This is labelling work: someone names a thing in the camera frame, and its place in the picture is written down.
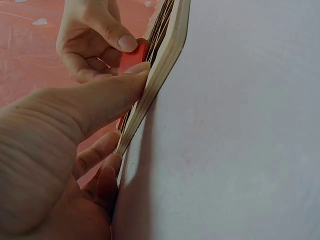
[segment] red clip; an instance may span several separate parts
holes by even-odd
[[[139,38],[137,39],[137,42],[138,47],[136,48],[136,50],[134,50],[133,52],[126,52],[122,54],[118,74],[123,74],[132,66],[146,61],[149,48],[148,41],[143,38]],[[125,115],[122,116],[117,124],[117,130],[119,132],[121,132],[121,129],[123,127],[125,117]]]

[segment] fingernail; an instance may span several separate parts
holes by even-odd
[[[145,61],[145,62],[141,62],[137,65],[130,67],[126,71],[126,73],[127,74],[139,74],[139,73],[142,73],[144,71],[149,71],[149,70],[150,70],[150,62]]]
[[[123,35],[118,40],[118,45],[122,51],[128,52],[128,53],[131,53],[138,47],[137,40],[129,34]]]

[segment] hand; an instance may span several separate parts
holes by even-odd
[[[65,0],[56,49],[78,82],[116,75],[122,52],[137,46],[121,25],[117,0]]]
[[[40,90],[0,111],[0,239],[111,239],[121,159],[109,154],[120,136],[107,133],[78,155],[77,146],[130,109],[149,70],[145,62],[108,79]],[[77,179],[105,158],[80,189]]]

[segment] finger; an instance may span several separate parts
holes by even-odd
[[[135,37],[108,11],[97,9],[87,16],[86,24],[98,32],[111,46],[130,53],[138,47]]]
[[[99,71],[92,69],[87,61],[76,53],[65,53],[61,56],[61,59],[71,75],[80,84],[86,83],[100,74]]]
[[[111,74],[112,76],[115,76],[118,74],[117,68],[111,68],[107,66],[102,59],[100,60],[97,57],[87,58],[86,62],[88,63],[90,68],[92,68],[93,70],[101,74]]]
[[[118,184],[115,170],[111,166],[107,166],[99,175],[93,202],[104,208],[112,219],[117,197]]]
[[[107,64],[111,68],[118,68],[120,65],[122,52],[114,49],[112,47],[108,47],[99,58]]]
[[[121,23],[121,16],[118,6],[118,0],[109,0],[108,1],[108,11],[109,13],[114,17],[115,20],[117,20],[119,23]]]
[[[75,180],[81,178],[90,169],[109,156],[118,145],[120,134],[108,132],[96,141],[91,147],[80,152],[75,159],[72,175]]]
[[[103,165],[99,168],[99,170],[96,172],[94,177],[82,188],[84,194],[89,198],[89,199],[94,199],[94,197],[97,194],[97,183],[98,183],[98,178],[100,176],[101,171],[105,169],[106,167],[112,167],[115,175],[118,176],[120,167],[121,167],[121,157],[118,155],[110,155],[108,156],[105,160]]]

